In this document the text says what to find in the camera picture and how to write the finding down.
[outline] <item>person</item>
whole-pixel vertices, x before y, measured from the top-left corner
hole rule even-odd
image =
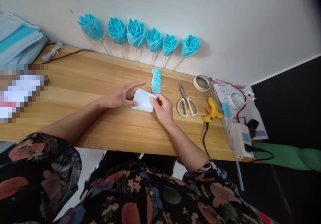
[[[78,189],[81,159],[73,144],[104,111],[137,106],[130,84],[13,144],[0,155],[0,222],[52,223]],[[80,202],[56,223],[261,223],[236,186],[176,125],[173,105],[151,98],[188,172],[183,180],[130,153],[107,151],[85,182]]]

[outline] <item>double-sided tape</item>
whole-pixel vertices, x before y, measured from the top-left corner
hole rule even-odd
[[[206,84],[206,88],[202,88],[200,85],[197,84],[196,80],[198,80],[198,79],[202,80]],[[208,79],[204,76],[201,76],[201,75],[196,76],[194,78],[193,83],[194,83],[194,86],[196,87],[196,89],[199,90],[200,92],[206,92],[206,91],[210,90],[210,88],[211,88],[210,82],[208,81]]]

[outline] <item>wooden desk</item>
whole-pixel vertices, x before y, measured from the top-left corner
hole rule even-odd
[[[41,56],[51,48],[52,46],[48,46],[44,49]],[[59,57],[77,50],[65,46],[59,50]],[[42,60],[38,58],[35,63],[41,62]],[[132,82],[145,81],[147,84],[141,89],[151,92],[151,70],[155,68],[93,52],[77,53],[46,66],[49,79],[47,121],[38,121],[35,118],[31,123],[17,120],[15,124],[2,124],[0,126],[2,140],[18,141]],[[162,94],[173,102],[174,119],[178,126],[195,144],[204,149],[201,142],[205,131],[202,117],[207,115],[207,94],[211,93],[199,92],[193,85],[193,79],[194,76],[162,69]],[[182,97],[179,84],[183,84],[186,95],[198,105],[197,116],[185,118],[178,114],[176,105]],[[234,160],[220,120],[214,119],[210,123],[205,142],[213,159]],[[155,112],[148,113],[130,107],[106,111],[83,134],[76,146],[177,155]]]

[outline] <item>floral sleeve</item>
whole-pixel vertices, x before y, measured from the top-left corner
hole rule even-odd
[[[227,173],[210,159],[202,168],[185,173],[183,181],[196,195],[222,217],[225,222],[262,223],[257,214],[240,197],[237,186]]]
[[[63,139],[34,133],[0,153],[0,220],[51,223],[78,189],[81,159]]]

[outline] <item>floral dress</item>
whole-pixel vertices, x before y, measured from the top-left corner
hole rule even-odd
[[[56,223],[262,223],[212,160],[183,181],[140,160],[105,163]],[[52,223],[80,172],[79,153],[63,139],[35,133],[12,145],[0,154],[0,223]]]

